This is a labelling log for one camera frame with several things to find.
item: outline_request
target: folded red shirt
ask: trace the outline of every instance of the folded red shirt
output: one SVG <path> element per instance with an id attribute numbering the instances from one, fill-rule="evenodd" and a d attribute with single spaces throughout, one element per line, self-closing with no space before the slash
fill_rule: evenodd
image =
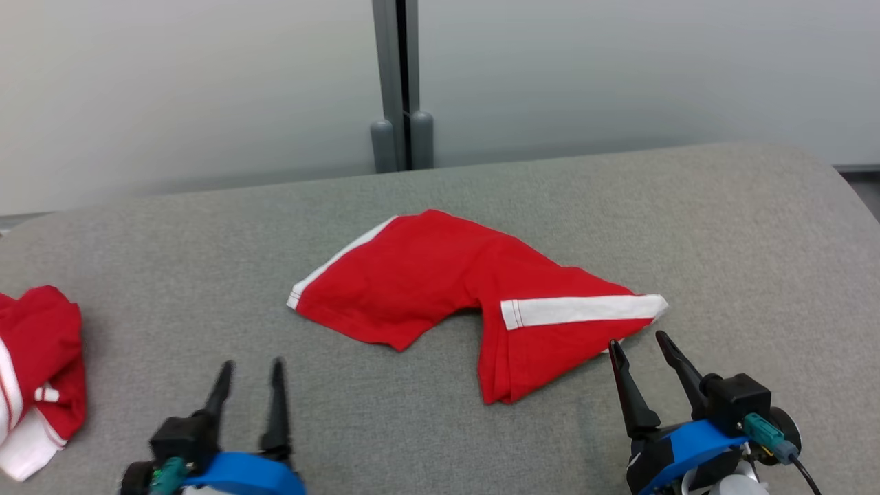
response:
<path id="1" fill-rule="evenodd" d="M 521 240 L 428 210 L 394 217 L 296 283 L 287 305 L 354 339 L 405 350 L 443 318 L 483 313 L 486 403 L 513 403 L 650 325 L 667 307 Z"/>

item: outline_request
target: white fabric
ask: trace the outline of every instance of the white fabric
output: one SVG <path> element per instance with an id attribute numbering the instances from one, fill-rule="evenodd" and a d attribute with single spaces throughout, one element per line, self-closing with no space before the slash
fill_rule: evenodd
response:
<path id="1" fill-rule="evenodd" d="M 9 401 L 11 416 L 7 420 L 9 421 L 9 427 L 13 427 L 18 423 L 18 419 L 21 418 L 21 410 L 25 405 L 21 397 L 21 389 L 18 386 L 18 376 L 15 374 L 15 367 L 12 365 L 12 357 L 9 354 L 9 350 L 6 349 L 3 339 L 0 339 L 0 387 L 3 387 L 6 400 Z M 4 422 L 3 430 L 6 429 L 6 425 L 7 423 Z"/>
<path id="2" fill-rule="evenodd" d="M 376 236 L 379 235 L 379 233 L 382 232 L 382 230 L 385 229 L 388 226 L 388 224 L 392 223 L 392 221 L 395 218 L 397 218 L 397 215 L 395 215 L 391 218 L 388 218 L 385 222 L 382 222 L 381 224 L 376 225 L 375 227 L 370 229 L 367 233 L 365 233 L 361 237 L 358 237 L 357 239 L 352 240 L 350 244 L 348 244 L 346 247 L 344 247 L 342 249 L 342 251 L 340 251 L 339 253 L 336 253 L 332 258 L 330 258 L 330 261 L 319 266 L 308 277 L 297 282 L 293 286 L 293 290 L 290 292 L 290 297 L 288 297 L 288 299 L 287 299 L 287 306 L 292 307 L 293 309 L 297 309 L 297 304 L 299 304 L 299 298 L 303 295 L 303 291 L 305 290 L 306 287 L 308 287 L 309 284 L 314 282 L 316 278 L 320 277 L 321 274 L 323 274 L 327 270 L 327 268 L 330 267 L 330 265 L 339 261 L 339 259 L 342 258 L 349 251 L 351 251 L 354 248 L 360 247 L 360 246 L 366 244 L 367 242 L 370 242 L 371 240 L 375 239 Z"/>
<path id="3" fill-rule="evenodd" d="M 0 444 L 6 440 L 9 428 L 9 407 L 6 405 L 6 394 L 0 390 Z"/>
<path id="4" fill-rule="evenodd" d="M 501 313 L 507 330 L 576 321 L 654 320 L 667 307 L 666 299 L 660 294 L 501 301 Z"/>
<path id="5" fill-rule="evenodd" d="M 31 408 L 0 444 L 0 469 L 16 481 L 25 481 L 46 466 L 65 443 L 36 408 Z"/>

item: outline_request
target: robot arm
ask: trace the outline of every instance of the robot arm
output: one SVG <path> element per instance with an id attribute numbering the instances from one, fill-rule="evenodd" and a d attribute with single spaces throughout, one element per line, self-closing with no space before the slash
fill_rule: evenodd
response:
<path id="1" fill-rule="evenodd" d="M 290 457 L 290 421 L 284 366 L 272 365 L 272 399 L 260 452 L 221 452 L 217 439 L 223 404 L 229 395 L 232 362 L 224 363 L 205 407 L 190 417 L 169 417 L 150 439 L 154 459 L 128 466 L 120 495 L 176 495 L 185 488 L 207 487 L 195 493 L 233 495 L 305 495 Z"/>
<path id="2" fill-rule="evenodd" d="M 703 377 L 665 332 L 658 331 L 656 339 L 685 390 L 692 421 L 661 426 L 635 385 L 620 344 L 609 343 L 632 440 L 627 484 L 633 495 L 713 488 L 722 495 L 761 493 L 754 460 L 768 466 L 799 463 L 800 432 L 785 411 L 770 405 L 770 390 L 744 373 L 727 379 L 713 373 Z"/>

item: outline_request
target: gray fabric surface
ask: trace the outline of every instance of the gray fabric surface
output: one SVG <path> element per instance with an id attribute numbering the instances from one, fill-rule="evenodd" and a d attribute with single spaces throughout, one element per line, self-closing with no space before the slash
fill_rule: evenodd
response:
<path id="1" fill-rule="evenodd" d="M 520 237 L 670 311 L 624 347 L 666 423 L 686 398 L 652 336 L 746 372 L 799 423 L 825 493 L 880 484 L 880 226 L 799 151 L 720 144 L 167 196 L 31 220 L 0 240 L 0 292 L 54 284 L 84 315 L 90 416 L 11 495 L 112 493 L 163 418 L 237 361 L 223 445 L 253 450 L 286 358 L 310 493 L 623 493 L 629 442 L 607 357 L 485 406 L 477 314 L 398 354 L 305 320 L 290 287 L 394 214 L 437 208 Z M 794 468 L 763 468 L 801 494 Z"/>

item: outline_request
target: red clothing pile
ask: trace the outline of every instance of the red clothing pile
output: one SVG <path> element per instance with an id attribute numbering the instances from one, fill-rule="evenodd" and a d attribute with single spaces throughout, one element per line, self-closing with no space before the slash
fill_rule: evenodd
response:
<path id="1" fill-rule="evenodd" d="M 0 469 L 23 481 L 85 420 L 79 307 L 58 289 L 0 294 Z"/>

